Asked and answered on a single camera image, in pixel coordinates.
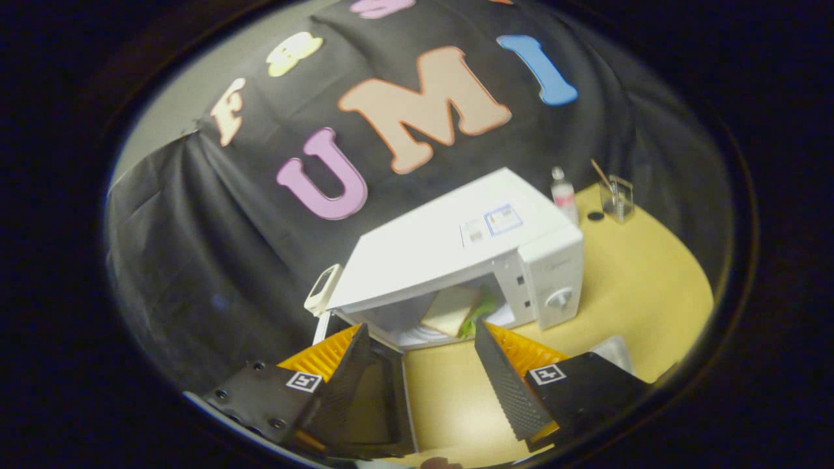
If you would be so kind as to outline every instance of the table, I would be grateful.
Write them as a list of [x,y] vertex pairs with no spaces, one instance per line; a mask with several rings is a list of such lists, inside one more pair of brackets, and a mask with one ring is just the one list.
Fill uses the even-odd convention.
[[[585,234],[585,272],[576,318],[539,330],[514,329],[569,356],[621,335],[634,372],[654,382],[692,347],[712,311],[710,284],[695,257],[666,227],[636,208],[618,224],[601,211],[593,185],[576,195]],[[531,456],[517,441],[492,391],[474,342],[412,350],[404,357],[419,453],[389,459],[419,466],[442,456],[464,467],[491,466]]]

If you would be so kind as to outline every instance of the orange letter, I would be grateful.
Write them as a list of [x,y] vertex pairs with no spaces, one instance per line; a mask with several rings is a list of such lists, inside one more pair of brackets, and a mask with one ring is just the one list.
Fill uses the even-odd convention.
[[460,131],[480,135],[506,124],[512,113],[498,104],[464,62],[458,48],[445,47],[417,58],[421,93],[371,78],[351,88],[339,100],[339,109],[358,111],[388,144],[394,158],[391,168],[406,174],[431,159],[431,145],[417,143],[404,125],[444,145],[455,142],[449,104],[460,115]]
[[240,97],[240,91],[246,84],[245,78],[238,78],[232,82],[226,93],[211,110],[211,117],[217,121],[217,129],[220,131],[220,146],[224,147],[231,143],[234,135],[240,130],[244,120],[234,115],[244,108],[244,100]]

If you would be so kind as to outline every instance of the blue letter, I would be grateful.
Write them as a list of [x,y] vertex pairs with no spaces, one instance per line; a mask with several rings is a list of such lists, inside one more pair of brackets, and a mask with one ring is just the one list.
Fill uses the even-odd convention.
[[579,96],[541,51],[541,44],[530,36],[500,36],[498,44],[518,54],[539,80],[539,98],[550,106],[567,104]]

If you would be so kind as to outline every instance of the label on microwave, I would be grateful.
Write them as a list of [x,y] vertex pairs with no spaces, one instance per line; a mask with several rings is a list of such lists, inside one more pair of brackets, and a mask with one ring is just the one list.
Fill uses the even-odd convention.
[[490,229],[490,234],[493,236],[500,235],[511,229],[516,229],[522,225],[521,217],[519,217],[509,204],[487,212],[484,215],[484,220],[486,220],[486,225]]
[[460,224],[460,242],[464,248],[478,244],[490,237],[490,229],[484,219],[472,219]]
[[521,218],[507,204],[495,210],[491,210],[478,219],[471,219],[460,224],[460,242],[467,248],[477,245],[481,241],[494,238],[496,235],[506,233],[522,225]]

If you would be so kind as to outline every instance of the microwave control panel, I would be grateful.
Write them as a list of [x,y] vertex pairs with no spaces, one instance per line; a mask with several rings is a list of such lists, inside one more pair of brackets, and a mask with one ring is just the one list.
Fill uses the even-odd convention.
[[541,329],[576,316],[582,286],[582,238],[565,244],[544,236],[518,249],[530,302]]

